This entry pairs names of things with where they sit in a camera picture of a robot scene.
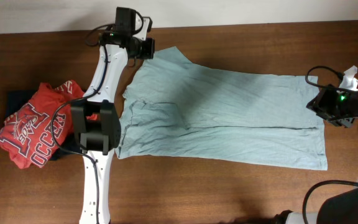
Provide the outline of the light blue t-shirt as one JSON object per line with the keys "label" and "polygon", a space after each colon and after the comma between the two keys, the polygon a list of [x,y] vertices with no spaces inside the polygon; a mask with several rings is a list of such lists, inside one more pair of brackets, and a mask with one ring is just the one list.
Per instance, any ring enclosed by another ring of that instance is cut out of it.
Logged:
{"label": "light blue t-shirt", "polygon": [[161,50],[123,94],[116,154],[326,170],[324,123],[306,108],[317,93],[303,76],[218,70]]}

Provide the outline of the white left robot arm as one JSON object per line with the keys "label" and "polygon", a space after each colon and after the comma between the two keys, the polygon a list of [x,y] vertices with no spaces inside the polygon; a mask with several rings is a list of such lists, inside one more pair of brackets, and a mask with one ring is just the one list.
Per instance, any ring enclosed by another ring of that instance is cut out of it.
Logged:
{"label": "white left robot arm", "polygon": [[110,168],[121,138],[114,104],[128,60],[152,59],[154,40],[146,31],[133,36],[107,31],[100,37],[99,61],[83,99],[71,106],[76,142],[85,155],[85,183],[80,223],[109,223]]}

